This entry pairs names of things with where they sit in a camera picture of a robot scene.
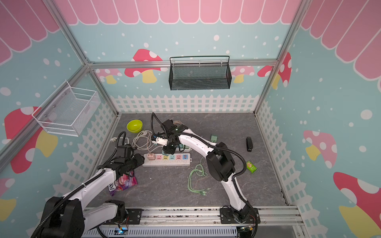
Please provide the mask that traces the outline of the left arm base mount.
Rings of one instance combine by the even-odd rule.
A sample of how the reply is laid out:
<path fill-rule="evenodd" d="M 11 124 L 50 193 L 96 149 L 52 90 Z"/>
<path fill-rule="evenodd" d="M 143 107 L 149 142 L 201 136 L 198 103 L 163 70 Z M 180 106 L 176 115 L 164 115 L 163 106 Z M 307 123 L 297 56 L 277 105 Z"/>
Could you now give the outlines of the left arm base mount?
<path fill-rule="evenodd" d="M 126 208 L 125 212 L 117 212 L 116 218 L 107 220 L 103 225 L 139 225 L 142 218 L 142 209 Z"/>

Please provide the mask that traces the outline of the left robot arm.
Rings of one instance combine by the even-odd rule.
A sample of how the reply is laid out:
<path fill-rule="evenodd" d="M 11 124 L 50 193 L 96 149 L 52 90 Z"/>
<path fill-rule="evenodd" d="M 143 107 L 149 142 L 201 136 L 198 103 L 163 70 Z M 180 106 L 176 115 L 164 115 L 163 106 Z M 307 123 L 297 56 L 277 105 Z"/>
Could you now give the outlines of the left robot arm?
<path fill-rule="evenodd" d="M 133 153 L 130 146 L 125 146 L 124 156 L 112 158 L 99 166 L 93 177 L 73 191 L 62 197 L 50 198 L 32 237 L 80 238 L 105 222 L 125 224 L 130 215 L 123 201 L 111 199 L 90 210 L 86 210 L 86 207 L 103 189 L 143 164 L 144 157 Z"/>

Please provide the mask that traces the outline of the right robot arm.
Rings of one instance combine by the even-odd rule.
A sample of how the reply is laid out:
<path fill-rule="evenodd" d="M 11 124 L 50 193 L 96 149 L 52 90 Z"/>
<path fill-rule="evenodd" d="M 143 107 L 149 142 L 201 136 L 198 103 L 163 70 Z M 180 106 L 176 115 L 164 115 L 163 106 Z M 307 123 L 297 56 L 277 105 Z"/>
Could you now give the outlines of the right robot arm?
<path fill-rule="evenodd" d="M 185 125 L 175 125 L 172 120 L 160 123 L 164 133 L 156 136 L 156 141 L 164 140 L 161 144 L 167 154 L 174 154 L 175 147 L 179 144 L 190 147 L 206 159 L 209 174 L 223 185 L 230 202 L 230 208 L 239 223 L 244 222 L 254 211 L 252 205 L 244 197 L 238 185 L 237 177 L 245 172 L 242 169 L 236 172 L 236 156 L 246 165 L 245 159 L 237 152 L 229 149 L 223 142 L 216 144 L 210 142 L 197 134 Z"/>

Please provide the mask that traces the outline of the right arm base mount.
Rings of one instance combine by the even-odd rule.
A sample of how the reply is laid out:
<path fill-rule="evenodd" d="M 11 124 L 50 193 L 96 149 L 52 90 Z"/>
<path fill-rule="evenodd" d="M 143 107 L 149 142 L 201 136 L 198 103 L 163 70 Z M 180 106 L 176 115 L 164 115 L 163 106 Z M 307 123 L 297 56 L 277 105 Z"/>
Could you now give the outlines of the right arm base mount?
<path fill-rule="evenodd" d="M 261 219 L 257 208 L 244 207 L 241 211 L 223 206 L 219 209 L 222 224 L 260 224 Z"/>

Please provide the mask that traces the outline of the pink charger plug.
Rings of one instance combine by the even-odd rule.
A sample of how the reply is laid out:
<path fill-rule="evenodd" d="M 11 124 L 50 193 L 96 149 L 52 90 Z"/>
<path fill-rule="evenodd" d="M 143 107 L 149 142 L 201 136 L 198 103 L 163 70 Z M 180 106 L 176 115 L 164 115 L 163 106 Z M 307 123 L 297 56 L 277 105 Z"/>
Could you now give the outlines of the pink charger plug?
<path fill-rule="evenodd" d="M 148 160 L 155 160 L 155 159 L 156 159 L 156 156 L 155 156 L 154 153 L 148 153 L 148 154 L 147 154 L 147 159 L 148 159 Z"/>

